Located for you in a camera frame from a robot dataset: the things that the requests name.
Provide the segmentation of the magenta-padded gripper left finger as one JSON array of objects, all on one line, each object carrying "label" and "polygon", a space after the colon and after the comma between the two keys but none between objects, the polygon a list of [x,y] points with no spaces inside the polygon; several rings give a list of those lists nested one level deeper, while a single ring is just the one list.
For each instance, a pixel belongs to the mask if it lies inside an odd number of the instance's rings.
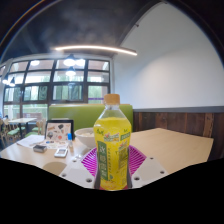
[{"label": "magenta-padded gripper left finger", "polygon": [[97,151],[91,149],[81,159],[73,158],[60,177],[84,188],[93,189],[97,177]]}]

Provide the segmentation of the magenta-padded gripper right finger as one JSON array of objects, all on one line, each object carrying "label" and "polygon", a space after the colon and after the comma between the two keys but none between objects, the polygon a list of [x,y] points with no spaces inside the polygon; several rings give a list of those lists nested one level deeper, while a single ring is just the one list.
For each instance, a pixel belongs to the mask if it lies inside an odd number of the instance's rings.
[{"label": "magenta-padded gripper right finger", "polygon": [[154,158],[147,157],[134,146],[129,146],[128,188],[140,188],[168,175]]}]

